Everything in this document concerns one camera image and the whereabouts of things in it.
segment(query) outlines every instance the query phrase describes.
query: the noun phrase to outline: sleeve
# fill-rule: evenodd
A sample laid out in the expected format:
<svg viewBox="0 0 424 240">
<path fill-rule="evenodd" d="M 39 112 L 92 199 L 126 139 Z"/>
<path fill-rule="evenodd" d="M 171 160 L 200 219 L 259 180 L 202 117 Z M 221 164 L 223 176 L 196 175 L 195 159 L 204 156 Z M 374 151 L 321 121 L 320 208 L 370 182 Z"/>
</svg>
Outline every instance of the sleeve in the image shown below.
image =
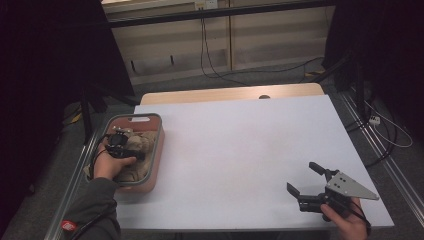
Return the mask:
<svg viewBox="0 0 424 240">
<path fill-rule="evenodd" d="M 78 239 L 119 239 L 121 230 L 116 220 L 113 199 L 118 185 L 106 178 L 93 179 L 86 193 L 65 213 L 62 229 L 66 239 L 81 233 Z"/>
</svg>

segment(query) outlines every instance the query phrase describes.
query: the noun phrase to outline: hand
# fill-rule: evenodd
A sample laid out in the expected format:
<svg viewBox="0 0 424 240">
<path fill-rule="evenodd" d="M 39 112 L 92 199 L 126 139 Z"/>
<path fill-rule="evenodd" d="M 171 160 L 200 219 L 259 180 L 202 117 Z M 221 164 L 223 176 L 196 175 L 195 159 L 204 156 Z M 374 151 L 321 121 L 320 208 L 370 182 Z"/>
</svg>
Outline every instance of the hand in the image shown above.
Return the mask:
<svg viewBox="0 0 424 240">
<path fill-rule="evenodd" d="M 135 163 L 135 157 L 114 158 L 106 151 L 105 146 L 99 144 L 99 156 L 94 164 L 94 178 L 107 178 L 112 180 L 122 170 L 124 166 Z"/>
<path fill-rule="evenodd" d="M 359 207 L 361 206 L 359 198 L 352 198 L 352 202 L 356 203 Z M 353 203 L 351 204 L 351 209 L 361 214 L 361 210 Z M 342 218 L 327 204 L 321 205 L 321 211 L 337 225 L 341 240 L 367 239 L 367 227 L 362 219 L 353 214 L 349 214 L 346 218 Z"/>
</svg>

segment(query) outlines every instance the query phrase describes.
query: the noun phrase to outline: white table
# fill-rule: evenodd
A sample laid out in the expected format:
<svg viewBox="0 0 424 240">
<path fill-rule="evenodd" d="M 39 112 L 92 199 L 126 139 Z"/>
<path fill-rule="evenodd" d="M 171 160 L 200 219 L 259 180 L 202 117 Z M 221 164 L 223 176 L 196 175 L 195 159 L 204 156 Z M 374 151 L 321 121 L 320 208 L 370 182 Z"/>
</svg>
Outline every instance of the white table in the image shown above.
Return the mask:
<svg viewBox="0 0 424 240">
<path fill-rule="evenodd" d="M 165 143 L 157 185 L 117 194 L 123 229 L 161 231 L 299 230 L 332 227 L 302 213 L 301 194 L 324 191 L 314 161 L 377 193 L 328 96 L 146 105 Z M 362 200 L 373 227 L 393 226 L 382 200 Z"/>
</svg>

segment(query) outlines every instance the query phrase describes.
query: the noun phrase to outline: floor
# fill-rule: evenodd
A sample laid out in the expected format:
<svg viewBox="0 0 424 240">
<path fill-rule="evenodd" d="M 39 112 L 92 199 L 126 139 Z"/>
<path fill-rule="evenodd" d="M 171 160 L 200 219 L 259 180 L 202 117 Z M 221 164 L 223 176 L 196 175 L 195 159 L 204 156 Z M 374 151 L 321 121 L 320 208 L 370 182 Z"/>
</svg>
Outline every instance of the floor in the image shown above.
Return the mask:
<svg viewBox="0 0 424 240">
<path fill-rule="evenodd" d="M 244 85 L 272 85 L 272 84 L 289 84 L 298 82 L 308 82 L 311 78 L 305 77 L 305 72 L 320 70 L 320 61 L 315 60 L 307 65 L 300 65 L 291 71 L 283 71 L 284 69 L 296 67 L 297 64 L 285 66 L 263 67 L 262 72 L 246 72 L 228 75 L 224 79 L 207 78 L 205 76 L 196 76 L 185 79 L 174 79 L 172 81 L 163 81 L 160 83 L 146 83 L 134 86 L 136 91 L 136 99 L 140 99 L 143 94 L 148 92 L 176 91 L 188 89 L 205 89 L 205 88 L 222 88 L 222 87 L 239 87 L 242 82 Z M 326 94 L 328 94 L 336 108 L 341 121 L 345 125 L 349 125 L 356 121 L 354 112 L 350 109 L 349 96 L 351 93 L 337 93 L 333 87 L 331 79 L 321 84 Z M 105 99 L 109 105 L 106 113 L 95 113 L 92 111 L 93 126 L 98 126 L 104 118 L 113 116 L 116 113 L 133 111 L 133 108 L 121 105 L 114 99 Z M 387 109 L 380 100 L 374 102 L 382 115 L 389 116 Z M 74 111 L 78 104 L 72 104 L 65 109 L 65 115 Z M 396 117 L 396 122 L 401 124 L 401 118 Z M 378 150 L 375 150 L 370 144 L 370 139 L 366 136 L 369 129 L 358 129 L 349 133 L 352 143 L 358 151 L 364 164 L 369 164 L 378 158 Z M 35 193 L 28 196 L 22 203 L 18 213 L 9 224 L 9 228 L 3 235 L 2 239 L 51 239 L 46 236 L 55 212 L 61 203 L 66 192 L 68 183 L 73 175 L 73 170 L 77 164 L 81 152 L 84 148 L 84 128 L 82 121 L 64 127 L 58 141 L 56 150 L 52 154 L 49 164 L 46 165 L 40 179 L 34 183 Z M 399 144 L 407 144 L 408 139 L 399 133 Z M 368 169 L 381 198 L 383 199 L 395 227 L 387 229 L 375 229 L 369 239 L 422 239 L 424 236 L 424 223 L 422 211 L 422 196 L 424 195 L 424 143 L 416 141 L 409 148 L 394 148 L 390 155 L 393 164 L 384 161 L 374 167 Z M 394 176 L 393 168 L 397 167 L 407 179 L 415 191 L 411 193 L 411 189 L 406 192 L 402 189 L 408 188 L 404 181 L 399 181 L 399 176 Z M 413 198 L 408 199 L 408 195 L 417 196 L 414 202 Z M 124 232 L 122 239 L 173 239 L 173 233 L 127 233 Z"/>
</svg>

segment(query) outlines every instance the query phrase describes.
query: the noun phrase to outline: metal frame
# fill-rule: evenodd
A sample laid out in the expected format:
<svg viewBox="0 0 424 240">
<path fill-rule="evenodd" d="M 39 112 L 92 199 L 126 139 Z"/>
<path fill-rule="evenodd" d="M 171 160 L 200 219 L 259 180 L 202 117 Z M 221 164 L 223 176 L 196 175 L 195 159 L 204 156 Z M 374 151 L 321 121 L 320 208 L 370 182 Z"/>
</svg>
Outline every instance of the metal frame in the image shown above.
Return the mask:
<svg viewBox="0 0 424 240">
<path fill-rule="evenodd" d="M 349 96 L 340 94 L 340 96 L 344 99 L 344 104 L 349 110 L 352 117 L 358 122 L 358 126 L 362 125 L 362 120 L 358 113 L 356 112 L 356 105 L 354 100 Z M 379 139 L 377 134 L 374 132 L 374 129 L 368 126 L 361 127 L 362 134 L 369 142 L 370 146 L 379 157 L 385 151 L 385 146 L 382 141 Z M 391 155 L 387 157 L 386 160 L 382 162 L 384 168 L 389 174 L 390 178 L 395 183 L 399 192 L 402 194 L 405 201 L 408 203 L 412 212 L 415 214 L 417 220 L 420 222 L 421 226 L 424 227 L 424 201 L 422 197 L 415 191 L 414 187 L 405 177 L 403 172 L 397 166 L 395 160 Z"/>
<path fill-rule="evenodd" d="M 246 7 L 228 7 L 203 11 L 190 11 L 182 13 L 165 14 L 152 17 L 137 17 L 110 20 L 109 22 L 87 23 L 84 25 L 63 26 L 61 29 L 72 28 L 121 28 L 139 25 L 149 25 L 157 23 L 178 22 L 195 19 L 206 19 L 216 17 L 237 16 L 265 12 L 278 12 L 287 10 L 297 10 L 306 8 L 317 8 L 335 5 L 335 0 L 303 0 L 277 4 L 265 4 Z"/>
</svg>

